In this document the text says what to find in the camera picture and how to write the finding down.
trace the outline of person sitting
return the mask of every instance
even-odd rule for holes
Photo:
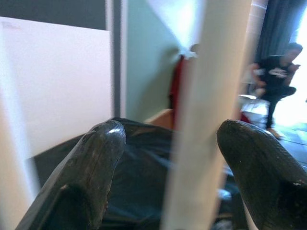
[[[303,47],[300,44],[289,43],[283,56],[269,56],[249,66],[256,83],[257,96],[270,103],[266,129],[277,139],[280,139],[282,135],[272,128],[273,113],[282,98],[296,92],[296,88],[289,85],[300,65],[294,65],[292,61],[302,50]],[[264,69],[264,74],[258,76],[255,73],[257,69]]]

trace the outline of printed logo on shirt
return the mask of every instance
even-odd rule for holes
[[[288,76],[287,71],[281,68],[271,69],[269,74],[275,75],[277,78],[285,78]]]

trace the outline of floor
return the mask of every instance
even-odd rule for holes
[[[253,124],[265,128],[267,104],[243,107]],[[307,103],[294,103],[289,97],[278,103],[274,113],[274,128],[284,134],[281,145],[307,171]]]

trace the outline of black trousers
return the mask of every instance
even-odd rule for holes
[[[290,96],[296,92],[296,88],[290,86],[267,86],[265,88],[265,94],[261,96],[261,99],[270,103],[266,128],[271,128],[273,124],[273,113],[277,103],[284,97]]]

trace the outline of dark curtain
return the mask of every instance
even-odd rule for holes
[[[307,0],[269,0],[256,52],[256,61],[282,55],[300,26]]]

